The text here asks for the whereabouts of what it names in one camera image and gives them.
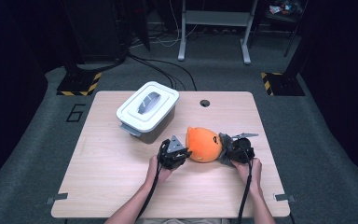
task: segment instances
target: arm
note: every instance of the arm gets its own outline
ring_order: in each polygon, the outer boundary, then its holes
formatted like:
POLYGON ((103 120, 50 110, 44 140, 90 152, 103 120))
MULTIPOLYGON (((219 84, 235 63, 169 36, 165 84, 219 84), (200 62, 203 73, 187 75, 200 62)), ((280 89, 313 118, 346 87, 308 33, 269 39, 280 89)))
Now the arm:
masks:
MULTIPOLYGON (((142 206, 145 203, 147 195, 153 186, 153 181, 156 176, 158 160, 157 156, 153 156, 149 161, 149 168, 143 185, 136 191, 136 193, 124 203, 110 218, 108 218, 105 224, 133 224, 142 206)), ((162 184, 172 173, 173 170, 167 170, 162 168, 158 175, 158 185, 162 184)))
MULTIPOLYGON (((236 161, 231 162, 237 167, 242 181, 246 184, 249 175, 248 164, 242 164, 236 161)), ((267 207, 263 196, 263 190, 260 187, 261 166, 260 159, 253 158, 252 182, 249 188, 249 194, 253 200, 255 224, 272 224, 275 223, 275 220, 267 207)))

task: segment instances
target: hand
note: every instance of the hand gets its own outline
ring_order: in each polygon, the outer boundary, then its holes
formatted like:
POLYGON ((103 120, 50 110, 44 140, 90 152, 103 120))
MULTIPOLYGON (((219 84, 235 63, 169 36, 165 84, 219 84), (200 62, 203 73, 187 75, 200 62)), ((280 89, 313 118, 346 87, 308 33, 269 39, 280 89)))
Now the hand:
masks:
MULTIPOLYGON (((149 187, 151 187, 153 185, 154 178, 156 176, 157 165, 158 165, 158 159, 157 159, 157 156, 155 155, 152 158, 150 158, 150 160, 149 160, 149 168, 147 170, 147 175, 146 175, 146 180, 145 180, 145 184, 149 187)), ((158 175, 158 185, 163 184, 165 182, 165 180, 172 174, 172 172, 174 170, 176 170, 176 169, 168 170, 168 169, 165 169, 164 167, 161 168, 161 171, 159 172, 159 175, 158 175)))
MULTIPOLYGON (((260 159, 258 158, 253 158, 252 159, 253 163, 252 163, 252 182, 251 182, 251 186, 250 186, 250 193, 261 193, 261 188, 260 188, 260 179, 261 179, 261 169, 262 169, 262 164, 260 159)), ((235 167, 237 167, 238 173, 240 174, 241 180, 243 181, 243 183, 246 184, 247 180, 248 180, 248 175, 249 175, 249 164, 243 164, 237 161, 231 161, 235 167)))

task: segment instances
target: container lid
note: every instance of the container lid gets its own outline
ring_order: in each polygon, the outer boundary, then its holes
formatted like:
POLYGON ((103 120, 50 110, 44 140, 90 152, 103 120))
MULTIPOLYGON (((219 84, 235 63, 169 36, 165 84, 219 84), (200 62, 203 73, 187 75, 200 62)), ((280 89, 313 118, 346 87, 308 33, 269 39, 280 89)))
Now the container lid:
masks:
POLYGON ((178 91, 150 81, 119 107, 116 115, 139 132, 148 133, 165 118, 178 99, 178 91))

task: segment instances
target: dark background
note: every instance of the dark background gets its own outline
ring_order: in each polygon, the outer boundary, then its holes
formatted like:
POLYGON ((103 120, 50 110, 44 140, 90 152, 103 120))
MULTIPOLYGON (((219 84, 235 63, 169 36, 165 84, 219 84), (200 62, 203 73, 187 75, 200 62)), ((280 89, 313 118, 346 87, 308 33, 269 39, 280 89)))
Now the dark background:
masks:
MULTIPOLYGON (((310 1, 302 30, 312 38, 304 38, 308 47, 296 52, 299 72, 330 131, 358 166, 358 2, 310 1)), ((0 0, 0 167, 44 97, 46 72, 63 66, 62 51, 83 63, 60 1, 0 0)), ((317 162, 314 155, 310 162, 317 162)))

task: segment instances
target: wooden table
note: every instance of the wooden table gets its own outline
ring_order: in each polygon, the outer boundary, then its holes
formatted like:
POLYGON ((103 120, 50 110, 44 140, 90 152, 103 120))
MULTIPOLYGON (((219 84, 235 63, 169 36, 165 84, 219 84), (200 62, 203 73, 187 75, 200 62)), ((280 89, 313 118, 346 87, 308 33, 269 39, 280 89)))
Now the wooden table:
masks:
MULTIPOLYGON (((153 144, 147 145, 119 128, 117 109, 134 91, 99 91, 89 111, 69 163, 51 214, 57 218, 110 217, 141 186, 150 157, 158 153, 161 142, 176 135, 185 144, 188 126, 204 127, 216 133, 250 137, 255 156, 263 163, 261 186, 274 217, 290 213, 283 194, 269 142, 255 100, 245 91, 180 91, 175 117, 153 144), (210 101, 208 107, 201 100, 210 101)), ((234 168, 219 161, 198 163, 191 159, 179 167, 163 186, 158 186, 143 218, 237 217, 244 192, 234 168)), ((248 197, 243 216, 253 215, 248 197)))

